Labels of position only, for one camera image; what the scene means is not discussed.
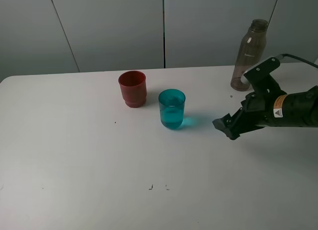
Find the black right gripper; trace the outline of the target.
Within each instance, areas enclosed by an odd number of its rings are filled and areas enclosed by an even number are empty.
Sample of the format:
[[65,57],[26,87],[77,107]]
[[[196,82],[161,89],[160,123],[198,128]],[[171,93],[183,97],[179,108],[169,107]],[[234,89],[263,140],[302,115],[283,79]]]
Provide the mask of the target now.
[[310,127],[318,126],[318,87],[308,91],[279,94],[268,98],[248,94],[242,107],[233,115],[213,120],[214,127],[230,140],[241,134],[264,127]]

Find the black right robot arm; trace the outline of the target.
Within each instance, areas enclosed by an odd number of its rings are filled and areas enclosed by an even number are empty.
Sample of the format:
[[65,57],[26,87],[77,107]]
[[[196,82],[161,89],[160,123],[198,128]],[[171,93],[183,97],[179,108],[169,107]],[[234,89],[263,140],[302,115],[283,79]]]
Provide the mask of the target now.
[[306,92],[286,94],[281,89],[252,92],[234,114],[213,121],[214,127],[230,140],[264,127],[318,126],[318,87]]

